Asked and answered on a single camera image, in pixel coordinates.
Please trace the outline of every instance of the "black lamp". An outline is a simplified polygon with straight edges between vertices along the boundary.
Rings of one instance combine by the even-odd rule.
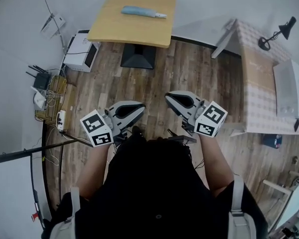
[[[288,40],[290,30],[294,26],[295,22],[296,22],[296,18],[291,17],[289,22],[287,22],[285,25],[280,25],[279,26],[280,31],[279,32],[274,32],[274,35],[272,37],[270,37],[269,39],[266,39],[264,37],[260,37],[260,39],[258,40],[258,46],[260,48],[262,48],[263,50],[266,50],[266,51],[270,50],[269,41],[276,40],[278,38],[278,35],[280,35],[280,34],[283,34],[285,39]]]

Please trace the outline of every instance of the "black shirt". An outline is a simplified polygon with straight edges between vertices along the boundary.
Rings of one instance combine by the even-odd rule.
[[[194,170],[187,146],[165,140],[146,142],[132,135],[111,161],[104,185],[89,202],[81,198],[81,209],[75,215],[76,237],[227,238],[232,193],[233,183],[213,197]],[[253,217],[257,238],[266,238],[268,225],[246,186],[242,211]],[[67,193],[43,237],[71,214]]]

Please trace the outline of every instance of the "white strap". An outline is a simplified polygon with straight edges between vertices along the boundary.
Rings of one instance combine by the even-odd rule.
[[[72,216],[81,209],[80,192],[78,187],[71,187]]]
[[[239,175],[234,174],[233,201],[231,212],[241,212],[241,202],[244,193],[244,181]]]

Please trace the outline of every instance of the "person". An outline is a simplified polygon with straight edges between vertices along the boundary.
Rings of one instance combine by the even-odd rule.
[[[146,141],[138,127],[119,146],[104,183],[109,145],[94,147],[77,181],[81,209],[75,214],[76,238],[227,238],[234,174],[217,140],[199,138],[209,189],[192,165],[188,146],[162,138]],[[268,224],[246,186],[242,211],[254,219],[257,239],[266,238]],[[71,215],[67,193],[42,238]]]

